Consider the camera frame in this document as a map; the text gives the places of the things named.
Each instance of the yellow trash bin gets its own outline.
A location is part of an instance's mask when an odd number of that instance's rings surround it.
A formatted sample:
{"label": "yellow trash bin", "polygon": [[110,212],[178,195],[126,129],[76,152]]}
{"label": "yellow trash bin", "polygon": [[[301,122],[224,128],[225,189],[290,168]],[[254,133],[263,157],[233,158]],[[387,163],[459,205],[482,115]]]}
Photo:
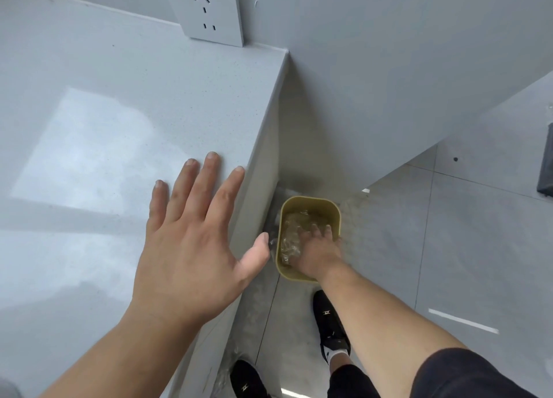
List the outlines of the yellow trash bin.
{"label": "yellow trash bin", "polygon": [[283,234],[283,219],[288,213],[307,211],[308,213],[317,213],[318,215],[327,218],[332,228],[332,236],[336,240],[340,236],[340,226],[342,223],[342,215],[336,204],[328,199],[318,199],[316,197],[294,196],[284,202],[280,209],[280,225],[278,231],[278,242],[276,245],[276,267],[279,273],[288,280],[294,281],[309,281],[317,283],[315,279],[300,273],[292,266],[283,262],[280,253],[280,243]]}

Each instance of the electrical outlet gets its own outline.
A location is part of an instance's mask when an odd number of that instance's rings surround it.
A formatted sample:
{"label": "electrical outlet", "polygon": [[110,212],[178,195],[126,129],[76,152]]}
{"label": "electrical outlet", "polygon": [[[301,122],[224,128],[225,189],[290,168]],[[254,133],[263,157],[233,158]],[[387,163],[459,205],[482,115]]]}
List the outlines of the electrical outlet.
{"label": "electrical outlet", "polygon": [[184,34],[244,46],[238,0],[169,0]]}

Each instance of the right hand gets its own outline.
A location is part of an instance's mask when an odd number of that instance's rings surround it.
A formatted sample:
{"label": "right hand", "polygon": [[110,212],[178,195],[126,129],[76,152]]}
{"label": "right hand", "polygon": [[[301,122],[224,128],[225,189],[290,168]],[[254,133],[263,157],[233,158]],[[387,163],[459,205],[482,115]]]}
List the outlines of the right hand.
{"label": "right hand", "polygon": [[306,276],[318,281],[336,264],[342,264],[341,239],[332,239],[332,228],[327,225],[325,234],[321,234],[315,224],[310,231],[298,228],[301,255],[290,257],[290,265]]}

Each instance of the floor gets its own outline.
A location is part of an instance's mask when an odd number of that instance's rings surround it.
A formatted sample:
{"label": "floor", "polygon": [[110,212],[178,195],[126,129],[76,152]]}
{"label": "floor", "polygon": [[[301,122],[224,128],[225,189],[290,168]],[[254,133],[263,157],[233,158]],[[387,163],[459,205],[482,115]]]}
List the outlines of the floor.
{"label": "floor", "polygon": [[[539,397],[553,390],[553,201],[535,192],[552,88],[553,73],[341,205],[355,269]],[[233,396],[225,375],[242,354],[274,396],[326,396],[315,289],[263,269],[243,295],[214,397]]]}

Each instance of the shoe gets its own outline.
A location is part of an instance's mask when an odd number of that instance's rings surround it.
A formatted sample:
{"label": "shoe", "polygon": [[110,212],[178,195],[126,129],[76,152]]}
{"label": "shoe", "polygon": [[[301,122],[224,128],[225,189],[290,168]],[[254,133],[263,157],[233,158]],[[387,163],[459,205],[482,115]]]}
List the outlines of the shoe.
{"label": "shoe", "polygon": [[346,331],[334,306],[322,290],[316,291],[313,295],[313,313],[321,335],[321,353],[324,360],[328,363],[328,352],[325,353],[325,348],[329,351],[343,349],[349,355],[351,345]]}
{"label": "shoe", "polygon": [[255,367],[237,360],[231,370],[231,385],[237,398],[270,398]]}

